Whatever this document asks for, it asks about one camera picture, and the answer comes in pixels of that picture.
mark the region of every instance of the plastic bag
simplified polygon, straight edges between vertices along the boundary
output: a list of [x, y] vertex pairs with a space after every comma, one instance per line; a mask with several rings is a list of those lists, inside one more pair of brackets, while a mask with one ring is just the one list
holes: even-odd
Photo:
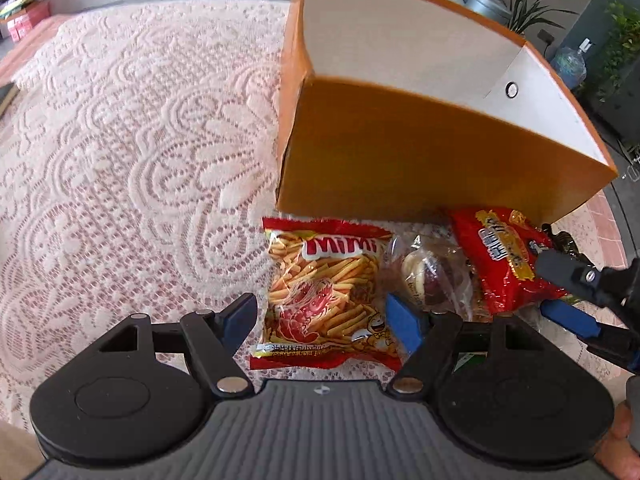
[[459, 247], [410, 234], [395, 237], [389, 254], [393, 292], [425, 311], [450, 310], [472, 320], [473, 286]]
[[515, 209], [463, 209], [449, 213], [458, 243], [475, 267], [491, 314], [558, 300], [566, 292], [534, 273], [540, 251], [553, 247]]
[[251, 368], [333, 368], [357, 356], [398, 370], [396, 343], [372, 306], [391, 234], [337, 220], [262, 225], [279, 265]]

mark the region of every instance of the black disc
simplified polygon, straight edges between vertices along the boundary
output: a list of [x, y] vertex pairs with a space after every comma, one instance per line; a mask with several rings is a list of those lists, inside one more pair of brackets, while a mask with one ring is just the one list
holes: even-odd
[[191, 376], [128, 352], [71, 361], [31, 399], [44, 452], [87, 466], [157, 456], [193, 433], [205, 411], [204, 393]]
[[449, 430], [499, 462], [561, 466], [585, 458], [609, 429], [607, 390], [566, 356], [507, 352], [463, 367], [440, 389]]

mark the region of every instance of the gray pot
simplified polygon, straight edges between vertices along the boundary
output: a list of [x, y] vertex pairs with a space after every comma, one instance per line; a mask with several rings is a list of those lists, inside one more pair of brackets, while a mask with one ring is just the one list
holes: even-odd
[[465, 0], [465, 7], [501, 25], [508, 25], [511, 19], [511, 11], [500, 0]]

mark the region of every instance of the power outlet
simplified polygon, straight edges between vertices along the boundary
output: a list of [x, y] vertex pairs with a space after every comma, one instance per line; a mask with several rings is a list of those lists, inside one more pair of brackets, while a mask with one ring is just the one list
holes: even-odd
[[556, 38], [554, 38], [553, 35], [547, 32], [544, 28], [540, 29], [540, 32], [538, 33], [538, 37], [540, 38], [540, 40], [544, 41], [548, 45], [552, 45], [553, 42], [556, 40]]

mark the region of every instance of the cardboard box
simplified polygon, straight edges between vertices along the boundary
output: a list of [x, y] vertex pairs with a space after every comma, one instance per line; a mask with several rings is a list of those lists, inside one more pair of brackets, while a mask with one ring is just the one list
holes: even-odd
[[278, 209], [312, 217], [507, 206], [539, 224], [617, 175], [542, 56], [448, 0], [292, 0], [278, 154]]

